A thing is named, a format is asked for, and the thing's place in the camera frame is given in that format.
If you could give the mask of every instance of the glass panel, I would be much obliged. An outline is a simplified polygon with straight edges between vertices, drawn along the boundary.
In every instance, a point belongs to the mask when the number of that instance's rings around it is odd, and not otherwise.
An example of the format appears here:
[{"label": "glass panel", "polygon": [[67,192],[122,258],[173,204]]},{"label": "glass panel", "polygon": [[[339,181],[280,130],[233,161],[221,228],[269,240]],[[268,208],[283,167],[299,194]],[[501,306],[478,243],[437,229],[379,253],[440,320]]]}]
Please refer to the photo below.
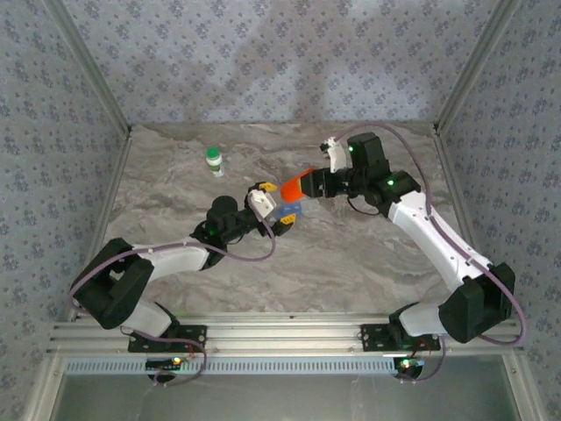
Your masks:
[{"label": "glass panel", "polygon": [[384,375],[209,375],[164,389],[143,375],[72,375],[56,408],[51,421],[520,419],[500,357],[450,357],[416,385]]}]

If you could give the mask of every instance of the white bottle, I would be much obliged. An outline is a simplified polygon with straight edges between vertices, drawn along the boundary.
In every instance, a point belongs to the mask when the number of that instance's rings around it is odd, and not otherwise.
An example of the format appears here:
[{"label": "white bottle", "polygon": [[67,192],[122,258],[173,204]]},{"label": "white bottle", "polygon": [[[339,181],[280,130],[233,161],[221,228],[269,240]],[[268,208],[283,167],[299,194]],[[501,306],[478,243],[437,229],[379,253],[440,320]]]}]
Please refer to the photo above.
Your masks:
[{"label": "white bottle", "polygon": [[217,147],[210,147],[207,149],[207,164],[209,164],[210,171],[212,171],[215,177],[222,177],[224,175],[222,155]]}]

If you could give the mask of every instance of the cable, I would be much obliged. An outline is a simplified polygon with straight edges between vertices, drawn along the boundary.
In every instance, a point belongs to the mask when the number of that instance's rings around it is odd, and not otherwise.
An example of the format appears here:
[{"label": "cable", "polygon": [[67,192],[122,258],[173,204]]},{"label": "cable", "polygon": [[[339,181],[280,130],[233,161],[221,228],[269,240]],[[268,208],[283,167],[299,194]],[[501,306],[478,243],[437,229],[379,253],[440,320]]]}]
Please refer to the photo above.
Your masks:
[{"label": "cable", "polygon": [[241,237],[238,239],[238,241],[233,242],[233,243],[228,243],[228,246],[235,246],[237,243],[239,243],[242,239],[244,239],[245,234],[242,234]]},{"label": "cable", "polygon": [[407,380],[408,382],[411,382],[413,384],[427,382],[430,379],[434,379],[438,375],[438,373],[440,373],[440,370],[442,369],[442,365],[444,364],[444,357],[446,356],[446,341],[444,340],[444,336],[440,337],[440,344],[442,347],[442,355],[440,357],[440,360],[438,360],[438,364],[435,370],[432,373],[430,373],[430,375],[427,375],[426,377],[423,377],[420,380],[414,379],[410,375],[405,375],[405,374],[397,374],[395,377],[401,379],[402,382],[403,380]]},{"label": "cable", "polygon": [[119,326],[119,331],[121,331],[121,334],[122,334],[122,335],[128,336],[129,338],[131,337],[131,334],[130,334],[130,333],[125,333],[125,332],[123,331],[123,326]]},{"label": "cable", "polygon": [[89,282],[91,280],[91,278],[96,276],[102,270],[106,269],[108,266],[112,265],[116,261],[122,260],[126,257],[129,257],[129,256],[133,256],[134,254],[144,254],[144,253],[151,254],[151,253],[163,252],[163,251],[166,251],[166,250],[174,250],[176,248],[197,247],[197,248],[202,248],[202,249],[206,249],[206,250],[212,250],[213,252],[220,253],[220,254],[224,255],[225,257],[229,257],[229,258],[234,259],[234,260],[263,261],[263,260],[268,259],[269,257],[271,257],[273,255],[273,253],[274,253],[274,251],[276,250],[276,247],[277,247],[277,243],[276,243],[276,239],[274,237],[273,230],[271,229],[271,226],[267,223],[267,221],[260,216],[260,214],[253,208],[253,206],[250,203],[249,203],[249,207],[253,212],[255,212],[255,216],[257,217],[258,221],[260,221],[260,223],[263,224],[263,226],[265,226],[265,229],[266,229],[267,233],[269,234],[269,237],[271,238],[271,250],[265,256],[261,256],[261,257],[238,256],[236,254],[225,252],[224,250],[221,250],[218,247],[214,247],[214,246],[211,246],[209,244],[203,244],[203,243],[194,242],[194,241],[179,241],[179,242],[175,242],[175,243],[167,243],[167,244],[164,244],[164,245],[161,245],[161,246],[136,248],[134,250],[129,250],[128,252],[119,253],[119,254],[111,257],[110,259],[106,260],[104,263],[100,264],[99,266],[93,268],[91,271],[89,271],[86,275],[84,275],[83,278],[81,278],[80,281],[78,281],[74,285],[74,287],[71,288],[70,292],[68,292],[68,300],[70,301],[72,307],[75,310],[83,311],[82,309],[80,309],[80,307],[77,307],[74,304],[74,294],[78,290],[80,290],[80,288],[83,287],[87,282]]},{"label": "cable", "polygon": [[415,347],[415,351],[409,355],[409,359],[411,360],[413,357],[415,357],[417,355],[417,353],[421,350],[421,344],[425,345],[425,348],[427,348],[429,350],[429,356],[427,357],[427,360],[430,358],[430,355],[432,354],[432,349],[430,349],[430,345],[429,342],[427,342],[427,340],[425,338],[423,338],[422,336],[419,337],[419,340],[417,341],[417,346]]},{"label": "cable", "polygon": [[370,212],[364,212],[364,211],[362,211],[362,210],[360,210],[360,209],[357,209],[357,208],[355,207],[355,205],[352,204],[352,202],[351,202],[351,197],[350,197],[350,196],[347,196],[347,203],[349,204],[349,206],[351,206],[351,207],[353,208],[354,211],[356,211],[356,212],[358,212],[358,213],[362,213],[363,215],[368,215],[369,217],[377,217],[377,216],[380,214],[379,211],[378,211],[377,213],[370,213]]},{"label": "cable", "polygon": [[187,376],[183,380],[172,380],[170,382],[161,383],[161,382],[158,382],[158,377],[161,376],[161,375],[172,375],[174,377],[177,377],[178,375],[176,373],[173,373],[173,372],[168,371],[168,370],[160,370],[154,376],[154,382],[159,386],[163,386],[164,388],[167,388],[167,387],[171,387],[171,386],[180,386],[182,384],[192,382],[193,380],[201,377],[202,373],[204,372],[204,370],[207,367],[207,361],[209,359],[209,356],[207,354],[207,350],[204,349],[204,346],[202,344],[200,344],[199,342],[195,342],[194,340],[183,339],[183,338],[158,338],[157,336],[152,336],[152,335],[149,335],[148,333],[143,333],[143,332],[139,332],[139,331],[134,331],[134,332],[137,335],[142,336],[143,338],[146,338],[148,340],[153,340],[155,342],[182,343],[182,344],[186,344],[186,345],[189,345],[189,346],[196,346],[197,348],[199,348],[201,350],[202,364],[194,375]]},{"label": "cable", "polygon": [[[421,165],[421,163],[417,159],[417,156],[413,152],[413,149],[411,148],[409,143],[391,125],[388,125],[386,123],[382,123],[380,121],[373,121],[373,122],[370,122],[370,123],[360,123],[360,124],[357,124],[357,125],[353,125],[353,126],[349,127],[348,129],[346,129],[345,131],[339,133],[336,136],[336,138],[334,139],[334,141],[337,142],[337,141],[341,140],[341,138],[343,138],[346,134],[348,134],[348,133],[350,133],[354,130],[357,130],[359,128],[368,127],[368,126],[381,127],[382,129],[386,129],[387,131],[391,132],[403,144],[403,147],[405,147],[405,149],[409,153],[409,156],[411,156],[411,159],[415,163],[415,166],[417,167],[417,170],[419,171],[419,174],[421,175],[421,178],[423,179],[424,188],[426,190],[425,206],[427,208],[427,216],[429,217],[430,223],[435,228],[435,230],[438,232],[438,234],[444,239],[444,241],[446,241],[446,243],[448,243],[448,245],[450,247],[452,247],[456,252],[458,252],[464,259],[470,260],[471,255],[469,253],[467,253],[466,251],[464,251],[464,249],[462,249],[462,247],[459,244],[457,244],[444,231],[444,229],[440,226],[440,224],[436,220],[435,216],[432,215],[432,190],[430,188],[429,178],[424,173],[423,166]],[[494,283],[497,286],[497,288],[499,288],[501,290],[501,292],[505,295],[506,298],[508,298],[508,300],[511,302],[511,304],[515,308],[516,313],[518,314],[518,318],[520,319],[520,333],[518,334],[518,336],[514,340],[502,341],[502,340],[489,338],[487,335],[480,335],[479,337],[482,338],[483,340],[485,340],[485,341],[487,341],[491,344],[495,344],[495,345],[502,345],[502,346],[518,346],[518,345],[520,345],[523,342],[523,340],[526,336],[526,332],[528,330],[526,317],[524,316],[524,310],[522,309],[521,305],[518,303],[515,296],[508,290],[508,288],[499,280],[499,278],[497,278],[493,273],[491,273],[491,271],[488,268],[486,268],[484,265],[481,265],[476,260],[471,260],[470,263],[472,265],[474,265],[477,269],[479,269],[481,272],[483,272],[491,280],[491,282]]]},{"label": "cable", "polygon": [[[217,253],[223,254],[225,257],[230,257],[231,259],[234,259],[234,260],[263,261],[263,260],[268,259],[269,257],[271,257],[273,255],[274,251],[276,250],[276,239],[274,237],[273,230],[271,229],[271,226],[267,223],[267,221],[264,218],[262,218],[260,216],[260,214],[255,210],[255,208],[252,206],[251,203],[249,203],[249,207],[255,213],[255,216],[257,217],[258,221],[261,224],[263,224],[263,226],[265,226],[265,229],[266,229],[267,233],[269,234],[269,237],[271,238],[271,250],[265,256],[261,256],[261,257],[237,256],[236,254],[225,252],[224,250],[221,250],[217,247],[210,246],[208,244],[199,243],[199,242],[194,242],[194,241],[181,241],[181,242],[164,244],[162,246],[145,247],[145,248],[138,248],[138,249],[135,249],[135,250],[129,250],[128,252],[123,252],[123,253],[117,254],[116,256],[113,256],[112,258],[106,260],[104,263],[102,263],[99,266],[93,268],[86,275],[84,275],[84,277],[82,277],[81,280],[78,281],[74,285],[74,287],[72,287],[70,289],[70,291],[68,292],[68,301],[70,302],[71,307],[74,308],[75,310],[79,311],[79,312],[85,313],[86,312],[85,310],[81,309],[80,307],[78,307],[77,305],[74,304],[74,294],[78,290],[80,290],[80,288],[83,287],[86,283],[88,283],[94,276],[96,276],[98,273],[100,273],[102,270],[106,269],[108,266],[112,265],[116,261],[122,260],[126,257],[129,257],[129,256],[133,256],[134,254],[157,253],[157,252],[162,252],[162,251],[165,251],[165,250],[173,250],[175,248],[183,248],[183,247],[198,247],[198,248],[202,248],[202,249],[215,251]],[[191,382],[194,379],[200,377],[202,375],[202,372],[206,369],[207,359],[208,359],[207,352],[204,349],[204,346],[202,346],[198,342],[195,342],[195,341],[190,340],[190,339],[158,338],[158,337],[152,336],[148,333],[139,332],[139,331],[135,331],[135,332],[139,336],[142,336],[142,337],[150,339],[150,340],[154,340],[156,342],[168,342],[168,343],[180,342],[180,343],[185,343],[185,344],[188,344],[188,345],[196,346],[197,348],[199,348],[201,350],[204,359],[203,359],[201,368],[199,368],[199,371],[197,371],[191,377],[188,377],[186,380],[176,381],[176,382],[170,383],[170,386],[177,386],[177,385],[180,385],[180,384],[185,384],[187,382]],[[162,374],[175,375],[174,373],[167,372],[166,370],[160,371],[156,376],[154,376],[154,380],[158,384],[162,384],[162,383],[158,382],[158,375],[162,375]]]}]

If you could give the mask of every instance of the orange block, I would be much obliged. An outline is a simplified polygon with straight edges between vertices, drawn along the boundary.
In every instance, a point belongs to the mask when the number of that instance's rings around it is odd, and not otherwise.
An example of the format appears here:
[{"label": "orange block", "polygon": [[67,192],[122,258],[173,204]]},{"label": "orange block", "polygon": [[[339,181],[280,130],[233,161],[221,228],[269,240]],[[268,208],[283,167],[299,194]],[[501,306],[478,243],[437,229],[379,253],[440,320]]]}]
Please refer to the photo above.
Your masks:
[{"label": "orange block", "polygon": [[302,193],[300,179],[307,173],[311,173],[314,170],[315,168],[309,168],[289,182],[285,182],[282,187],[280,187],[280,196],[282,197],[282,200],[286,203],[294,203],[302,199],[305,195]]}]

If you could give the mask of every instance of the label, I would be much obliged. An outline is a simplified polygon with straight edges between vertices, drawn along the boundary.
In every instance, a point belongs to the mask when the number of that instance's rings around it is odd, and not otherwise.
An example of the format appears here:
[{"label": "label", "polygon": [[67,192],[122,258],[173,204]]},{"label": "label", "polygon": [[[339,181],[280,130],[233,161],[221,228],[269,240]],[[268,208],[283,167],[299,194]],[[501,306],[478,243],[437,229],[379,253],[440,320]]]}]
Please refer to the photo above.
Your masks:
[{"label": "label", "polygon": [[210,171],[215,177],[222,177],[224,175],[224,170],[222,169],[222,165],[209,165]]}]

